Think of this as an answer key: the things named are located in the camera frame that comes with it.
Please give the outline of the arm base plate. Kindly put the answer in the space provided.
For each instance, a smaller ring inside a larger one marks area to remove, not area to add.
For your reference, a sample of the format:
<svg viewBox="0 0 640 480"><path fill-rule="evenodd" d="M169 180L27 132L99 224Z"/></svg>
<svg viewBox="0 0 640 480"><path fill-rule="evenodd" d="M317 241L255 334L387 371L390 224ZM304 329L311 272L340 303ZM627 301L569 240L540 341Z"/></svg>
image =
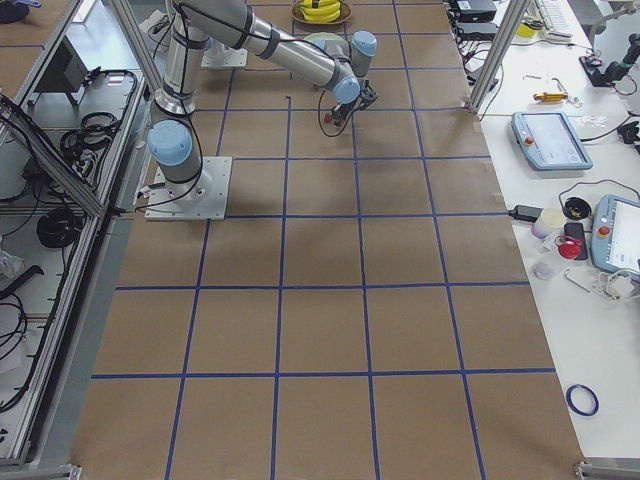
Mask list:
<svg viewBox="0 0 640 480"><path fill-rule="evenodd" d="M231 157L204 157L204 168L197 185L186 196L191 184L178 186L168 183L153 189L149 196L150 208L145 209L149 221L224 220L226 216L229 184L232 171Z"/></svg>
<svg viewBox="0 0 640 480"><path fill-rule="evenodd" d="M203 69L244 69L247 64L246 49L232 49L221 42L211 40L201 61Z"/></svg>

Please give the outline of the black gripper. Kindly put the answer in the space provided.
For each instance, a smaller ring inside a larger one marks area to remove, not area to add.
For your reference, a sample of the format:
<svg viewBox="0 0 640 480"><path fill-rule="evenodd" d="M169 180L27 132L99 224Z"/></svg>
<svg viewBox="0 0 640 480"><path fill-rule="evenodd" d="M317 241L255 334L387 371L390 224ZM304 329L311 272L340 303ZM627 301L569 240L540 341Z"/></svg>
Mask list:
<svg viewBox="0 0 640 480"><path fill-rule="evenodd" d="M369 108L376 102L376 91L365 85L359 95L350 103L335 106L331 110L331 119L336 127L341 127L355 112Z"/></svg>

